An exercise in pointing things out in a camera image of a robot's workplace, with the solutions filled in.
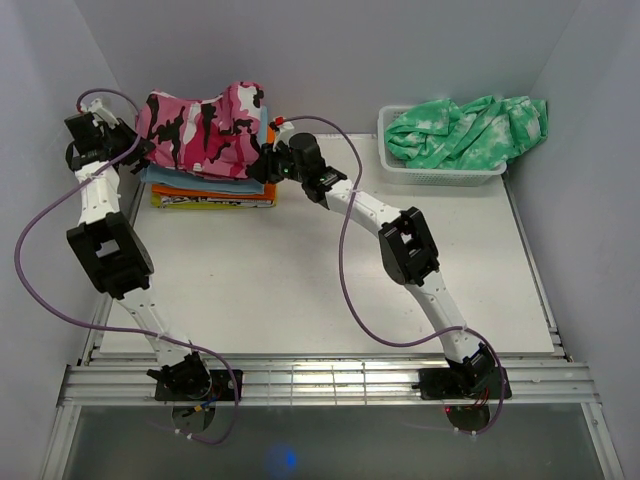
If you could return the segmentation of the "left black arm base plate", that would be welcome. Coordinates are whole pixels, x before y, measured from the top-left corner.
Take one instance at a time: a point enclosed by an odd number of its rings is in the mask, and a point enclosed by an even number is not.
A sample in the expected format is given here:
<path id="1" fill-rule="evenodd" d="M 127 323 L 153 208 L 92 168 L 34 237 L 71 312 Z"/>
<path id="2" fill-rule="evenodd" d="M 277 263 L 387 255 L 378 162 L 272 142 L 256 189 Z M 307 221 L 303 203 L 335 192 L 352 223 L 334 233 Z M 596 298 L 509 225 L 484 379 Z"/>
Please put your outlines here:
<path id="1" fill-rule="evenodd" d="M 238 391 L 238 397 L 242 397 L 243 376 L 244 371 L 241 369 L 233 369 L 233 375 L 236 379 L 237 389 L 234 388 L 233 381 L 229 372 L 225 369 L 213 369 L 210 371 L 212 379 L 211 392 L 208 397 L 189 397 L 184 393 L 172 393 L 170 389 L 160 382 L 156 383 L 153 399 L 161 402 L 204 402 L 211 397 L 215 397 L 217 401 L 231 401 L 235 399 L 235 391 Z"/>

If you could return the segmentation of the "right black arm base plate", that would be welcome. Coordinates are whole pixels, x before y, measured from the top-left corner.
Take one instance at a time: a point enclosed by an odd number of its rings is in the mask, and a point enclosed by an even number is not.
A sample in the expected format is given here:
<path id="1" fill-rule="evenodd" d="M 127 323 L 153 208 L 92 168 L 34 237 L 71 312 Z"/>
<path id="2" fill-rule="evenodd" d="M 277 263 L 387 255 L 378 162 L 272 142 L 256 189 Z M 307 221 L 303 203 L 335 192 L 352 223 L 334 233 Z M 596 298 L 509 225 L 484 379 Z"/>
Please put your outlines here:
<path id="1" fill-rule="evenodd" d="M 467 399 L 489 394 L 490 400 L 512 397 L 512 390 L 504 368 L 494 368 L 481 380 L 464 379 L 451 368 L 423 368 L 418 371 L 418 382 L 413 388 L 420 392 L 423 400 Z"/>

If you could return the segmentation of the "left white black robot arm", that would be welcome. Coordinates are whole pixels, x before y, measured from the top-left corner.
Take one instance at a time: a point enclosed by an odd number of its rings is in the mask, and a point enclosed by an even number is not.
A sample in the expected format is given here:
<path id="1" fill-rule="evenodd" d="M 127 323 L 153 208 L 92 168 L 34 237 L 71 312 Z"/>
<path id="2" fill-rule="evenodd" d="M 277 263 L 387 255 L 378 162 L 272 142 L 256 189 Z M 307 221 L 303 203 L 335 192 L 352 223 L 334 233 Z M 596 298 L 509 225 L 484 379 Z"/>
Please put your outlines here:
<path id="1" fill-rule="evenodd" d="M 133 318 L 152 346 L 159 368 L 148 375 L 178 398 L 204 399 L 212 376 L 189 339 L 171 329 L 153 298 L 154 266 L 147 249 L 121 211 L 119 166 L 134 174 L 149 165 L 154 144 L 119 118 L 85 112 L 64 120 L 72 136 L 65 152 L 81 190 L 78 225 L 67 241 L 100 293 L 108 294 Z"/>

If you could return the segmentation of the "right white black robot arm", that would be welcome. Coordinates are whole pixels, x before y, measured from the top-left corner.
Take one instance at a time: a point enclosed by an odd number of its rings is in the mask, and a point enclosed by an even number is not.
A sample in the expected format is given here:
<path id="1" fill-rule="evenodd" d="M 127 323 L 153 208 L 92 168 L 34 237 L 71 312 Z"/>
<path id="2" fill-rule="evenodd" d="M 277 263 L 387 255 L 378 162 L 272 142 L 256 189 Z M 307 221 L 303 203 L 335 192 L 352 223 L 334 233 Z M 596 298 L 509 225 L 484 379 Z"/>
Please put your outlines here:
<path id="1" fill-rule="evenodd" d="M 316 137 L 309 133 L 264 145 L 246 172 L 262 184 L 295 181 L 313 203 L 377 237 L 386 274 L 416 300 L 441 342 L 451 379 L 438 393 L 452 389 L 464 397 L 480 393 L 506 398 L 506 373 L 489 342 L 467 325 L 447 289 L 437 246 L 419 209 L 400 210 L 359 190 L 346 174 L 326 163 Z"/>

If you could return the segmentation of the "pink camouflage trousers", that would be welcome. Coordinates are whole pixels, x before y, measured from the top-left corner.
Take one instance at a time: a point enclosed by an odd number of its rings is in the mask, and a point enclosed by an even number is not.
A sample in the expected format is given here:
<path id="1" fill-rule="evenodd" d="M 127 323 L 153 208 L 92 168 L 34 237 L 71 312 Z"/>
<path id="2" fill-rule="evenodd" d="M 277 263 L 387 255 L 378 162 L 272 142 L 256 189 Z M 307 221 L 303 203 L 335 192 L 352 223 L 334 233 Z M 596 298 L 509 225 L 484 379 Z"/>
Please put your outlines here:
<path id="1" fill-rule="evenodd" d="M 136 131 L 154 145 L 150 161 L 203 178 L 240 180 L 259 156 L 265 126 L 263 87 L 235 82 L 212 99 L 188 100 L 154 90 Z"/>

